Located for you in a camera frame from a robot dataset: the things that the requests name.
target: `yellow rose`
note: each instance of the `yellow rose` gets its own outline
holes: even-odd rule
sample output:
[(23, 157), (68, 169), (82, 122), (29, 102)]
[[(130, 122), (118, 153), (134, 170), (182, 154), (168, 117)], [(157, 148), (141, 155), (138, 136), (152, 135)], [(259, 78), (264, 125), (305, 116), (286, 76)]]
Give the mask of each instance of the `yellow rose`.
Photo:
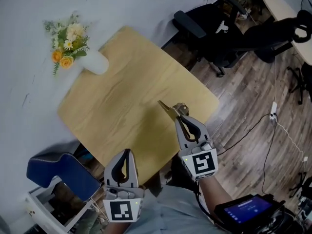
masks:
[(55, 50), (52, 53), (52, 61), (53, 62), (59, 62), (63, 57), (63, 53), (61, 50)]
[(63, 57), (60, 61), (59, 64), (63, 69), (69, 69), (74, 63), (74, 58), (73, 57)]

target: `white vase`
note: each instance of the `white vase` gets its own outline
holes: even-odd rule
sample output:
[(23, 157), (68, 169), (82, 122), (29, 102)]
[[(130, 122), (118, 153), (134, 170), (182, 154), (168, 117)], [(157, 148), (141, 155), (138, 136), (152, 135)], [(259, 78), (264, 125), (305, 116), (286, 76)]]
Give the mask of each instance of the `white vase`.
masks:
[(97, 50), (87, 50), (87, 55), (77, 59), (78, 65), (96, 75), (104, 74), (109, 66), (108, 59)]

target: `light blue shirt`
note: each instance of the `light blue shirt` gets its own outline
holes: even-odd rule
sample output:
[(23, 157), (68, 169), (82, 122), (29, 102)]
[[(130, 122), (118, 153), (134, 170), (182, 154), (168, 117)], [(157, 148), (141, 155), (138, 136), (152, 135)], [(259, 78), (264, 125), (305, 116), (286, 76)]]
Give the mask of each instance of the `light blue shirt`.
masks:
[(158, 197), (145, 191), (141, 216), (126, 234), (224, 234), (201, 211), (195, 194), (164, 186)]

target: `power strip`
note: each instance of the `power strip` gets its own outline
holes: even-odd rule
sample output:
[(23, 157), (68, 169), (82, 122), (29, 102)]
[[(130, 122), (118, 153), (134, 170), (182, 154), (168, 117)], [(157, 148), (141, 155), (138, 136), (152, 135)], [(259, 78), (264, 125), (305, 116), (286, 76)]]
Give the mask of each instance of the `power strip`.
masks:
[(276, 110), (277, 110), (277, 103), (275, 101), (273, 101), (272, 103), (272, 108), (271, 108), (271, 112), (270, 112), (270, 119), (275, 119), (277, 120), (275, 114), (276, 114)]
[(246, 9), (246, 14), (242, 14), (241, 16), (244, 18), (244, 19), (247, 19), (247, 17), (248, 17), (248, 15), (249, 15), (249, 13), (251, 12), (252, 10), (249, 8), (249, 9)]

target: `office chair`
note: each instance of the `office chair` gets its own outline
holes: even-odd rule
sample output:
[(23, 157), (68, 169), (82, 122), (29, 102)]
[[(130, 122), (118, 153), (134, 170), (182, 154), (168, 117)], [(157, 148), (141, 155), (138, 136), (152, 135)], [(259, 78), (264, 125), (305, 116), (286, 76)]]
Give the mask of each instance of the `office chair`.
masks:
[(300, 100), (298, 101), (299, 105), (303, 103), (303, 91), (307, 90), (310, 94), (310, 99), (312, 102), (312, 66), (309, 66), (307, 63), (304, 63), (300, 68), (296, 68), (295, 70), (291, 67), (288, 67), (287, 70), (290, 70), (293, 76), (297, 80), (297, 85), (293, 89), (289, 89), (289, 93), (293, 93), (297, 89), (300, 91)]
[(294, 191), (294, 193), (292, 195), (290, 195), (289, 198), (294, 197), (297, 194), (297, 192), (299, 191), (299, 189), (302, 188), (304, 181), (306, 179), (307, 173), (299, 173), (299, 176), (300, 176), (299, 184), (297, 184), (294, 188), (289, 189), (290, 192)]
[[(218, 77), (225, 75), (223, 68), (232, 68), (248, 52), (255, 54), (264, 62), (275, 59), (274, 47), (289, 41), (306, 42), (311, 38), (312, 15), (300, 11), (296, 18), (288, 18), (273, 23), (265, 23), (249, 28), (243, 34), (235, 25), (237, 13), (246, 14), (236, 0), (225, 0), (233, 5), (230, 17), (217, 6), (207, 4), (187, 13), (174, 14), (173, 24), (187, 39), (190, 48), (198, 52), (197, 60), (204, 57), (218, 67)], [(300, 38), (297, 28), (307, 35)]]
[(312, 14), (312, 0), (301, 0), (301, 9)]
[(101, 183), (71, 153), (34, 156), (28, 161), (26, 175), (43, 188), (48, 188), (52, 179), (59, 176), (83, 201), (101, 187)]

